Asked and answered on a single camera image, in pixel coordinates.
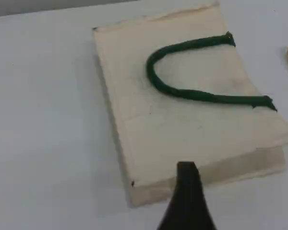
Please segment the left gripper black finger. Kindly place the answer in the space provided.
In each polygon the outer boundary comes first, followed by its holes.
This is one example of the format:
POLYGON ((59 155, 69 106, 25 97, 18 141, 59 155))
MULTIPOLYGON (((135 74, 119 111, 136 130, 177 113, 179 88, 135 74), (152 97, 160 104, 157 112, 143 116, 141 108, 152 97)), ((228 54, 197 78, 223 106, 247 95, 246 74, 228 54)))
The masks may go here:
POLYGON ((159 230, 215 230, 194 162, 177 164, 176 185, 159 230))

